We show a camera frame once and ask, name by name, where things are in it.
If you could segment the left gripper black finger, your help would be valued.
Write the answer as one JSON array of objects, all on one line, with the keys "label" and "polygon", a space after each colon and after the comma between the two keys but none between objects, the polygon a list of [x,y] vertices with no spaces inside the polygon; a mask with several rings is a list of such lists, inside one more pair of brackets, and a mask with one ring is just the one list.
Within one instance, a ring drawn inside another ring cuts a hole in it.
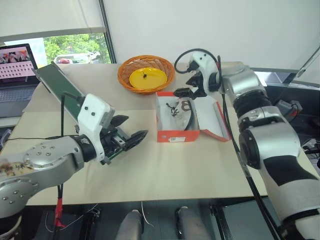
[{"label": "left gripper black finger", "polygon": [[134,148],[146,137],[148,130],[139,130],[133,133],[128,139],[125,140],[124,151],[129,151]]},{"label": "left gripper black finger", "polygon": [[109,127],[112,129],[117,128],[128,119],[129,119],[129,116],[127,115],[115,115],[112,117]]}]

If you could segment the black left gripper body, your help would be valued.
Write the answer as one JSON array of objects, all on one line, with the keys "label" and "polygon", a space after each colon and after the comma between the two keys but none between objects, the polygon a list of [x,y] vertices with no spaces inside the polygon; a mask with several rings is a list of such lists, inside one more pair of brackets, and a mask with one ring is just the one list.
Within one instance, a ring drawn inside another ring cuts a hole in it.
[{"label": "black left gripper body", "polygon": [[123,151],[127,139],[128,135],[119,126],[110,124],[108,128],[103,128],[100,132],[100,142],[104,150],[104,159],[100,163],[111,164],[112,159]]}]

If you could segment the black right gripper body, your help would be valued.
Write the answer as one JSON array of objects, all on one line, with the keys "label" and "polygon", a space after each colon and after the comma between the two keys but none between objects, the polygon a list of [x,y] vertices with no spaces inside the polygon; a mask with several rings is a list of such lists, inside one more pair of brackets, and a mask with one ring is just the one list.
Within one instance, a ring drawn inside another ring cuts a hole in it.
[{"label": "black right gripper body", "polygon": [[207,94],[204,90],[204,78],[203,75],[198,72],[196,73],[194,76],[198,76],[198,87],[193,87],[193,88],[197,88],[197,90],[193,91],[193,95],[194,95],[194,99],[196,98],[202,98],[202,97],[206,97]]}]

